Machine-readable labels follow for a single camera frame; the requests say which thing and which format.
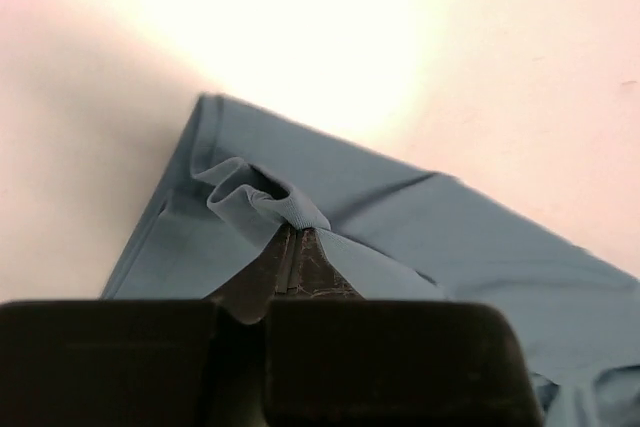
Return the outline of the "grey-blue t-shirt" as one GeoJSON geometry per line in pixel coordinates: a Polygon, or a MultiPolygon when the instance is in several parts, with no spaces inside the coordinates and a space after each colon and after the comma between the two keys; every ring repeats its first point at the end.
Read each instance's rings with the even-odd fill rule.
{"type": "Polygon", "coordinates": [[[104,294],[200,298],[283,224],[370,299],[508,318],[548,426],[639,422],[639,283],[457,179],[223,96],[201,97],[104,294]]]}

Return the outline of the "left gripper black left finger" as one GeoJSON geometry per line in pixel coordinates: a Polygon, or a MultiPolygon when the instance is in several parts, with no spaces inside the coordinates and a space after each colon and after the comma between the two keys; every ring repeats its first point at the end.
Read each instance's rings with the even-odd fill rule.
{"type": "Polygon", "coordinates": [[[197,300],[16,301],[1,307],[5,426],[261,426],[262,322],[298,234],[197,300]]]}

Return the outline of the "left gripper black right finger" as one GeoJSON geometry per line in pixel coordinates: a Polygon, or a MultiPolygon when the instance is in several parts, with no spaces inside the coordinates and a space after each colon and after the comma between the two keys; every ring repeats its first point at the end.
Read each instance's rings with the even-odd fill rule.
{"type": "Polygon", "coordinates": [[[478,303],[361,298],[317,233],[291,235],[264,320],[271,426],[539,426],[516,335],[478,303]]]}

